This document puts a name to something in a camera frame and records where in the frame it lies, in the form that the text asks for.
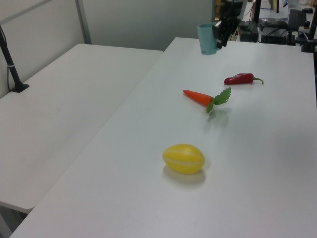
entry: white wall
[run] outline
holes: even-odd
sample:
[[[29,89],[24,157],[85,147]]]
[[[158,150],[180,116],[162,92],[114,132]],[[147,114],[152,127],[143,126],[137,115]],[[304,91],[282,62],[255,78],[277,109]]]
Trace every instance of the white wall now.
[[[164,51],[175,37],[197,38],[213,0],[82,0],[93,44]]]
[[[1,26],[22,82],[84,43],[75,0],[49,1]],[[10,82],[14,87],[11,75]],[[0,98],[6,93],[6,61],[0,52]]]

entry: toy melon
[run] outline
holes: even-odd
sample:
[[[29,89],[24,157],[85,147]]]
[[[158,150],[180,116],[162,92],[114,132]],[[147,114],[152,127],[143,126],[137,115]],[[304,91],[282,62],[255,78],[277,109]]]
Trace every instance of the toy melon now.
[[[194,174],[205,163],[204,155],[193,145],[177,144],[163,152],[165,163],[174,171],[182,174]]]

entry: teal cup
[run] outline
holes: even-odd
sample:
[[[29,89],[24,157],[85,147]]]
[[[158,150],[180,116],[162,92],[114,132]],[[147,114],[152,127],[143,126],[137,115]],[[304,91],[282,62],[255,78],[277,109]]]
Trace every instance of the teal cup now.
[[[212,26],[215,22],[197,26],[200,50],[203,55],[212,55],[217,52],[217,39],[213,37]]]

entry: chili pepper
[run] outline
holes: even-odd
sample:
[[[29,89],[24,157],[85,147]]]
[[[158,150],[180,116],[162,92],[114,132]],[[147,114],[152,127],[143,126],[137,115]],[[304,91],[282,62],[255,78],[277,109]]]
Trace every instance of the chili pepper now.
[[[264,84],[262,79],[255,78],[251,73],[239,73],[231,78],[226,78],[224,84],[253,83],[254,80],[259,80]]]
[[[183,93],[185,93],[189,98],[193,99],[194,101],[205,106],[208,106],[208,104],[212,102],[212,97],[206,94],[197,93],[189,90],[184,90]]]

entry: toy carrot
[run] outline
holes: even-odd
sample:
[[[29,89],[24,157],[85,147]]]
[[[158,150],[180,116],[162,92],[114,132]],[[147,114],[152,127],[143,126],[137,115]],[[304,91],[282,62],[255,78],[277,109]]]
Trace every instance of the toy carrot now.
[[[212,96],[193,92],[190,90],[184,90],[183,91],[185,95],[187,95],[189,98],[193,99],[195,102],[198,102],[200,104],[203,104],[207,106],[206,112],[210,113],[213,109],[214,105],[220,105],[224,104],[228,101],[230,95],[231,95],[231,88],[227,88],[222,91],[219,95],[215,96],[214,98]]]
[[[224,84],[242,84],[242,83],[253,83],[254,80],[259,80],[264,84],[262,79],[255,78],[251,73],[239,73],[233,77],[226,78]]]
[[[203,104],[205,106],[208,106],[208,104],[212,102],[212,96],[209,96],[206,94],[197,93],[190,90],[184,90],[183,93],[185,93],[186,96],[193,99],[194,101],[200,104]]]

